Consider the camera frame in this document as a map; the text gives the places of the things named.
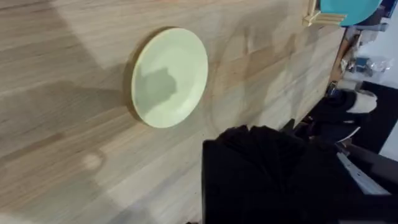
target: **black object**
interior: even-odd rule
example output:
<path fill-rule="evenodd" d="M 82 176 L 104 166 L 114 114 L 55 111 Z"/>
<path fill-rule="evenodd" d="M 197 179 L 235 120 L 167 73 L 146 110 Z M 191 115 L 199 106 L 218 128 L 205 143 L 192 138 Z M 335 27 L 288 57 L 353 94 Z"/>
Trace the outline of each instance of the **black object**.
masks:
<path fill-rule="evenodd" d="M 368 113 L 348 113 L 356 102 L 354 91 L 334 90 L 311 110 L 306 135 L 317 136 L 331 143 L 341 141 L 352 135 L 365 122 Z"/>
<path fill-rule="evenodd" d="M 395 220 L 398 198 L 363 195 L 336 148 L 267 127 L 203 143 L 204 224 Z"/>
<path fill-rule="evenodd" d="M 377 108 L 353 136 L 353 144 L 378 154 L 398 120 L 398 90 L 371 82 L 364 82 L 362 89 L 377 96 Z"/>
<path fill-rule="evenodd" d="M 394 9 L 396 8 L 398 0 L 383 0 L 381 5 L 385 8 L 384 17 L 391 18 Z"/>

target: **black cloth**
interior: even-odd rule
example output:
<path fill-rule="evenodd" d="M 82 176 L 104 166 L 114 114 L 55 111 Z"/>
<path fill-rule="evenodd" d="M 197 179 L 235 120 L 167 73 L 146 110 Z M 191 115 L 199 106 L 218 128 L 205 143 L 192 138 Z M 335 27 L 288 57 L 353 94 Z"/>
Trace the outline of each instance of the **black cloth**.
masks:
<path fill-rule="evenodd" d="M 398 200 L 364 196 L 334 147 L 308 145 L 267 127 L 232 128 L 205 141 L 202 165 L 205 224 L 397 216 L 392 211 L 398 212 Z"/>

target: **teal plate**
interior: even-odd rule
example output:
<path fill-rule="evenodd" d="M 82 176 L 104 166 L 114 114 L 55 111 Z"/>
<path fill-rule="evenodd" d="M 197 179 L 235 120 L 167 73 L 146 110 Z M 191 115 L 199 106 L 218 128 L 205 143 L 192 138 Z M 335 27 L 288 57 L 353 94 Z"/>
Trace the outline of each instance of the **teal plate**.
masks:
<path fill-rule="evenodd" d="M 320 8 L 324 13 L 347 15 L 340 25 L 352 26 L 372 15 L 380 3 L 380 0 L 321 0 Z"/>

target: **wood grain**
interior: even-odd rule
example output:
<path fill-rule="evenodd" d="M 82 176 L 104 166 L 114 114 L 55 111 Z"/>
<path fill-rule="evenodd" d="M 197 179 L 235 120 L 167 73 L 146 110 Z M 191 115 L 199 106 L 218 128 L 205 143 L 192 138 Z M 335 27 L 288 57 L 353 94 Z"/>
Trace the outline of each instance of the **wood grain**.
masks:
<path fill-rule="evenodd" d="M 343 31 L 302 27 L 307 4 L 1 1 L 0 223 L 201 220 L 203 140 L 280 128 L 323 96 Z M 201 38 L 209 80 L 183 123 L 153 129 L 126 86 L 142 43 L 169 26 Z"/>

